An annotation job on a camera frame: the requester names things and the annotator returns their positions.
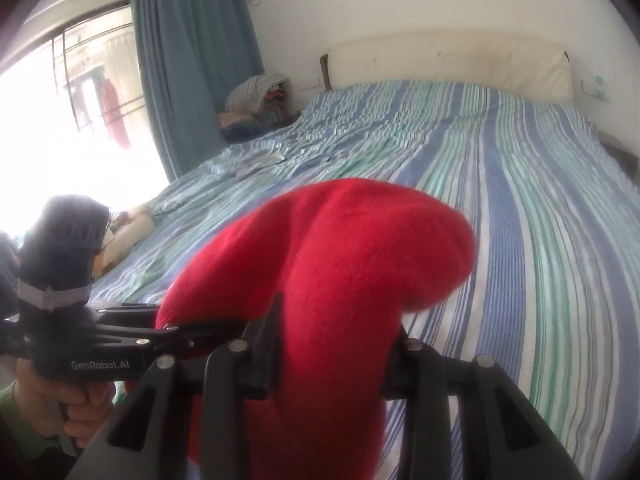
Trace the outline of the green sleeved left forearm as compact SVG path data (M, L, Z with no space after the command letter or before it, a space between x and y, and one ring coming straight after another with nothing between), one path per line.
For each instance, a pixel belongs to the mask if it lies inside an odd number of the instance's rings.
M73 466L58 437L45 437L32 424L42 417L44 430L50 429L47 396L60 402L85 400L77 388L38 378L14 380L1 391L2 479L64 479Z

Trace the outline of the person's left hand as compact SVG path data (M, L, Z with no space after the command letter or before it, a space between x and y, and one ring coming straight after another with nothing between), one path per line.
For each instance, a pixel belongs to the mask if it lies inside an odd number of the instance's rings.
M13 397L18 411L40 436L58 433L58 424L49 403L65 408L64 432L78 448L86 448L114 411L115 385L92 382L88 386L64 384L38 375L31 362L18 359Z

